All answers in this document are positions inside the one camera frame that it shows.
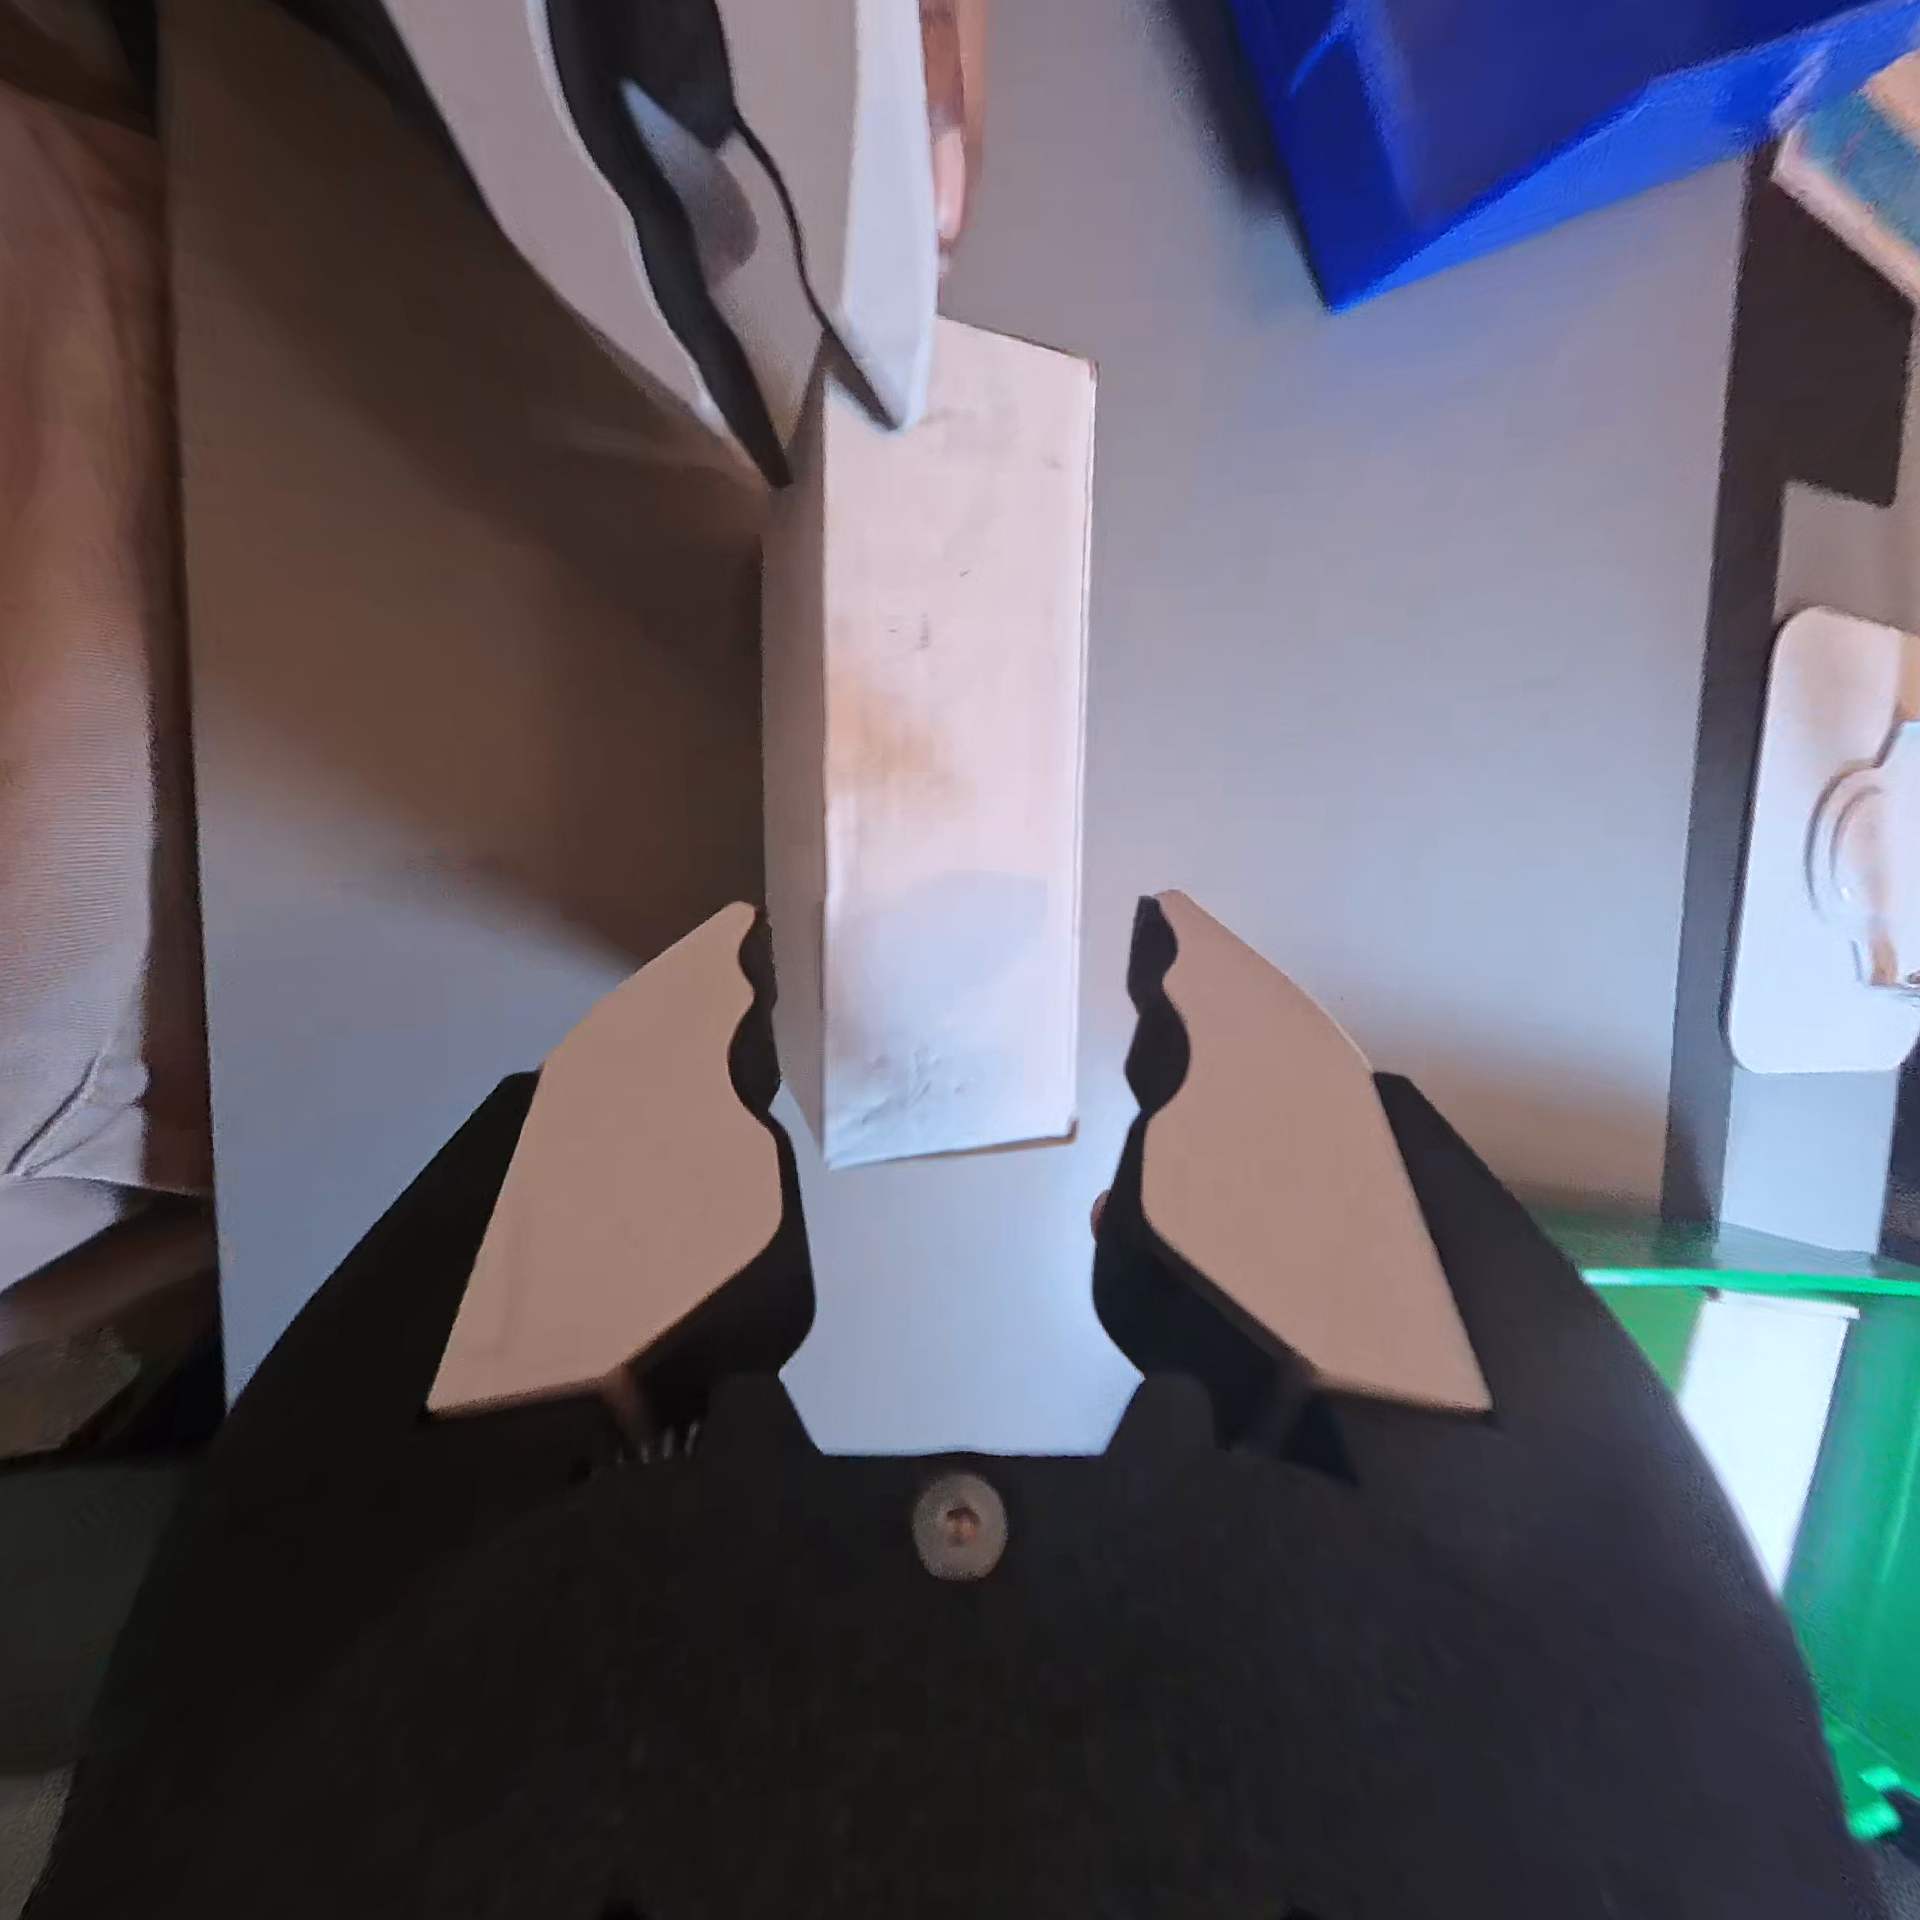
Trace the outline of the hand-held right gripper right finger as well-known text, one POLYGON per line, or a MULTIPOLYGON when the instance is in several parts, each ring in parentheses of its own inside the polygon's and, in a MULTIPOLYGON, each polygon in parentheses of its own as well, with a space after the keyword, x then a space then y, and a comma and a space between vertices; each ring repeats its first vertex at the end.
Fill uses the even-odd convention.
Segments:
POLYGON ((1491 1436, 1495 1394, 1373 1071, 1185 891, 1137 905, 1137 1116, 1095 1227, 1090 1302, 1221 1452, 1353 1452, 1358 1426, 1491 1436))

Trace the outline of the brown cardboard box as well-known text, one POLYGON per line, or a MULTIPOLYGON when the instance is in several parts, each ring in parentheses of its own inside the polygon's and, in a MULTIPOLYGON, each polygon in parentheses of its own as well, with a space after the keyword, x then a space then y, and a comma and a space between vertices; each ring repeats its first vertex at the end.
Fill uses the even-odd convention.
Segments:
POLYGON ((1771 180, 1918 303, 1918 52, 1788 128, 1771 180))

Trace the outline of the person's left hand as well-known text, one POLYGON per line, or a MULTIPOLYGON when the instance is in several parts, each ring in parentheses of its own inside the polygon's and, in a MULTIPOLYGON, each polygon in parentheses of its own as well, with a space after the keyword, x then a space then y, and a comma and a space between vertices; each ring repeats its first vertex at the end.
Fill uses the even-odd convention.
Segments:
POLYGON ((934 228, 947 278, 986 158, 988 4, 916 4, 931 133, 934 228))

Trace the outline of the blue plastic bin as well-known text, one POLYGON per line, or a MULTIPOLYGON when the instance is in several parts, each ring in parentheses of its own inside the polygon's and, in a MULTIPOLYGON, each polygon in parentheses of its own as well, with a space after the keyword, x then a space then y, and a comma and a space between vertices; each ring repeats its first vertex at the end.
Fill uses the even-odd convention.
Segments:
POLYGON ((1226 4, 1325 311, 1740 160, 1918 4, 1226 4))

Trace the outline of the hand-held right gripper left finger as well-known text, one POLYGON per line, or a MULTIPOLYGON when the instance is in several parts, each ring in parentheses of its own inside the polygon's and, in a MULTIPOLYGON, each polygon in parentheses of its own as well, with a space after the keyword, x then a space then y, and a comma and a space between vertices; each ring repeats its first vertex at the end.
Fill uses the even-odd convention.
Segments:
POLYGON ((774 1116, 764 913, 730 901, 552 1050, 425 1412, 609 1394, 644 1448, 814 1328, 793 1143, 774 1116))

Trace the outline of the white adhesive hook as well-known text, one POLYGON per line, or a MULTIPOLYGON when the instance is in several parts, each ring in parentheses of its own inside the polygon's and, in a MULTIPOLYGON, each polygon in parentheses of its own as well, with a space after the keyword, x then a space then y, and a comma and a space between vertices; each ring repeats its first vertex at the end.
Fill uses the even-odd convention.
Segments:
POLYGON ((1918 633, 1832 607, 1775 633, 1725 1037, 1754 1076, 1918 1053, 1918 633))

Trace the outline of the black metal stand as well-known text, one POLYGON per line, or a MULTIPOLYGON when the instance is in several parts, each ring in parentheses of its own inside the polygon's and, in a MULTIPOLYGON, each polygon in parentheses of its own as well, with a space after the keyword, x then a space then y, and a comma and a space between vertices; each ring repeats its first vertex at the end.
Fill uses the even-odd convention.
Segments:
POLYGON ((1725 1038, 1742 842, 1775 633, 1788 485, 1893 505, 1910 303, 1750 158, 1719 423, 1713 554, 1676 970, 1663 1219, 1719 1211, 1734 1054, 1725 1038))

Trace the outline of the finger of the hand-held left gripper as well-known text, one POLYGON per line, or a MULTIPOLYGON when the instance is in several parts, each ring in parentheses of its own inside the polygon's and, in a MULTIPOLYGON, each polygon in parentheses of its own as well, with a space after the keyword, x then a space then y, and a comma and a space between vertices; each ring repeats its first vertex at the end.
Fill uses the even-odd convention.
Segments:
POLYGON ((791 487, 822 343, 718 4, 387 4, 504 234, 722 465, 791 487))
POLYGON ((802 287, 885 428, 924 415, 940 287, 915 4, 733 4, 730 84, 768 150, 802 287))

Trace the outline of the green plastic bin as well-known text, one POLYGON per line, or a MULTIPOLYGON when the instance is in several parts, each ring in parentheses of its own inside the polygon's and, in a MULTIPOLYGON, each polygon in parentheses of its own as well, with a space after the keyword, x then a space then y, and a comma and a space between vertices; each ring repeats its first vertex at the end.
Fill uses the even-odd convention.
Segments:
POLYGON ((1775 1597, 1812 1671, 1852 1832, 1918 1851, 1918 1264, 1740 1226, 1567 1210, 1537 1210, 1536 1222, 1676 1406, 1711 1295, 1858 1310, 1775 1597))

